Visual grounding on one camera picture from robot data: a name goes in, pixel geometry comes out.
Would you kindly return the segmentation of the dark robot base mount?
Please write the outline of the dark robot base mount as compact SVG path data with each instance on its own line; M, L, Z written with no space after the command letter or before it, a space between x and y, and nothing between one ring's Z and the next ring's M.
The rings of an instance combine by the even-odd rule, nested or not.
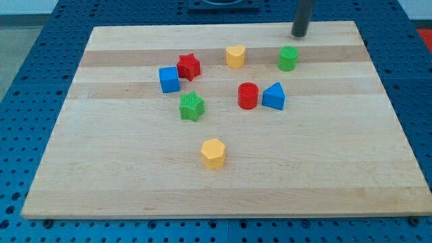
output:
M204 11L258 11L260 0L187 0L188 12Z

